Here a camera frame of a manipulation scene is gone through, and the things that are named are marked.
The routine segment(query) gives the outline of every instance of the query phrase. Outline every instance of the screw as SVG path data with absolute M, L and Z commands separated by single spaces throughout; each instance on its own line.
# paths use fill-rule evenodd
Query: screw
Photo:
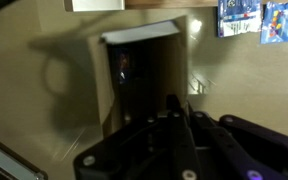
M 227 118 L 225 118 L 225 121 L 231 123 L 231 122 L 233 122 L 233 119 L 231 117 L 227 117 Z
M 90 166 L 95 163 L 95 157 L 94 156 L 87 156 L 84 158 L 83 163 L 85 166 Z
M 262 175 L 254 170 L 249 170 L 247 171 L 247 176 L 249 178 L 249 180 L 263 180 Z
M 44 175 L 40 172 L 35 174 L 35 179 L 36 180 L 43 180 L 44 179 Z
M 147 119 L 147 122 L 153 123 L 153 122 L 154 122 L 154 119 L 153 119 L 152 117 L 149 117 L 149 118 Z
M 174 116 L 174 117 L 180 117 L 180 114 L 177 113 L 177 112 L 175 112 L 175 113 L 173 113 L 173 116 Z
M 196 173 L 190 169 L 186 169 L 182 173 L 183 179 L 184 180 L 196 180 L 197 176 Z
M 203 114 L 202 113 L 196 113 L 195 116 L 198 118 L 201 118 L 201 117 L 203 117 Z

